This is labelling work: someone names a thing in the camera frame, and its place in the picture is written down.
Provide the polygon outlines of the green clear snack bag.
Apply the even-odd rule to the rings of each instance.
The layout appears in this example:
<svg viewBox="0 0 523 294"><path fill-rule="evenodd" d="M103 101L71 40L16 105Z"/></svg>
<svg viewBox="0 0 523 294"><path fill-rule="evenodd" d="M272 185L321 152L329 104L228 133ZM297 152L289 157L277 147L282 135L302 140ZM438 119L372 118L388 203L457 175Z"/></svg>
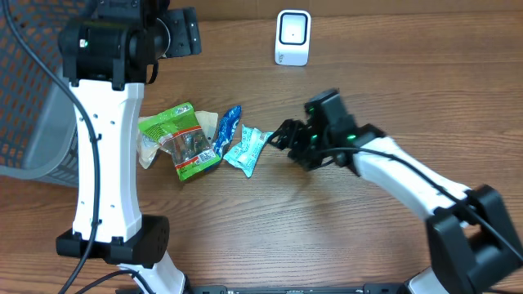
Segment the green clear snack bag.
<svg viewBox="0 0 523 294"><path fill-rule="evenodd" d="M138 128L171 154L181 181L203 172L221 159L208 142L189 102L139 122Z"/></svg>

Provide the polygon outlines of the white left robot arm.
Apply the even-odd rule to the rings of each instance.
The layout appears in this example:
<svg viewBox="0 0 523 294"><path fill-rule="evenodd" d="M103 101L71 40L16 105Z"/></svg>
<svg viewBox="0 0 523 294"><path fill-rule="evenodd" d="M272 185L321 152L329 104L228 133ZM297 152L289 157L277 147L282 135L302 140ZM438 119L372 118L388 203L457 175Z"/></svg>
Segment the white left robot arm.
<svg viewBox="0 0 523 294"><path fill-rule="evenodd" d="M187 293L168 255L169 221L141 213L136 191L138 115L162 58L201 51L193 7L166 1L98 1L69 20L58 44L77 99L78 204L56 240L61 256L102 259L142 293Z"/></svg>

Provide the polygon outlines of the blue snack packet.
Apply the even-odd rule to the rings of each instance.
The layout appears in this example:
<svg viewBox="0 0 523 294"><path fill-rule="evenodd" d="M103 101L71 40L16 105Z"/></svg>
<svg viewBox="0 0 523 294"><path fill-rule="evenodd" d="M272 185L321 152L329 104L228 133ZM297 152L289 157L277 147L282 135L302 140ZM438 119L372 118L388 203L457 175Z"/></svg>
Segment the blue snack packet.
<svg viewBox="0 0 523 294"><path fill-rule="evenodd" d="M239 124L241 113L242 107L240 105L236 105L227 110L222 116L217 129L217 138L212 145L219 159L216 163L208 167L206 172L210 172L211 170L217 168L221 163L223 156L226 154L230 144L234 139L235 130Z"/></svg>

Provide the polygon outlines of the light teal snack packet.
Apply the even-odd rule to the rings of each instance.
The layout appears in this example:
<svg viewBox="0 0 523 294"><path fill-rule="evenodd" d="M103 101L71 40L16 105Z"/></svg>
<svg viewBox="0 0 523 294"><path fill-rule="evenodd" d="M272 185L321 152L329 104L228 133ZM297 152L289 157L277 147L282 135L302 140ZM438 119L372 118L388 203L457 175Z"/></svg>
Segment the light teal snack packet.
<svg viewBox="0 0 523 294"><path fill-rule="evenodd" d="M234 145L224 156L233 167L241 169L247 178L253 175L259 155L272 135L257 128L242 126L241 141Z"/></svg>

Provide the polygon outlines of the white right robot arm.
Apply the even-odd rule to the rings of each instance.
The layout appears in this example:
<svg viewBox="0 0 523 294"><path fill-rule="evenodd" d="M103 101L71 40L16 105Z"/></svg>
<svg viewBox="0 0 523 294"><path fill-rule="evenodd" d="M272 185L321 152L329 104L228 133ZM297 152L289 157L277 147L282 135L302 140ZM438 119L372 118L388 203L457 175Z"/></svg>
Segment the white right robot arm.
<svg viewBox="0 0 523 294"><path fill-rule="evenodd" d="M338 89L304 105L306 120L285 120L268 139L307 171L346 167L400 201L427 232L431 264L403 283L371 284L365 293L485 293L522 267L522 243L501 194L471 189L407 154L383 130L360 126Z"/></svg>

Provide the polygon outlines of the beige paper snack bag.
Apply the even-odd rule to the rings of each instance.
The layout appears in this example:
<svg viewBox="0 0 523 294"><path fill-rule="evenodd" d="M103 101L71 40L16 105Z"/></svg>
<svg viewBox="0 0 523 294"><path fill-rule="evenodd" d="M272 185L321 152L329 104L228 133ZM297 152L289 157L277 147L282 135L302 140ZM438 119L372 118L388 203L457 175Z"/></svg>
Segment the beige paper snack bag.
<svg viewBox="0 0 523 294"><path fill-rule="evenodd" d="M218 113L212 113L208 111L196 111L195 117L199 125L202 127L203 133L207 138L209 144L212 144L212 140L216 135L217 124L218 124ZM137 153L138 162L144 168L150 168L156 158L158 152L163 151L164 153L171 154L170 151L162 147L159 143L150 139L148 136L143 134L140 130L137 130Z"/></svg>

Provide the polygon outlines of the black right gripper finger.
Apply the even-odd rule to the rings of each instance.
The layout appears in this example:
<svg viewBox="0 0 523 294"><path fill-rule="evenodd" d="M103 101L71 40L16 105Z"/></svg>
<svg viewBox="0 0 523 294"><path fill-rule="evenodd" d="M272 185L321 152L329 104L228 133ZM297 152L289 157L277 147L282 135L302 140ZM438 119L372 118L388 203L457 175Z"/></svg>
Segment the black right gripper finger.
<svg viewBox="0 0 523 294"><path fill-rule="evenodd" d="M294 126L294 120L293 119L286 119L277 128L277 130L274 131L270 135L269 141L278 141L278 140L282 140L283 138L289 136L290 133L293 131L293 126Z"/></svg>
<svg viewBox="0 0 523 294"><path fill-rule="evenodd" d="M291 149L292 140L288 136L277 136L268 140L268 144L276 149Z"/></svg>

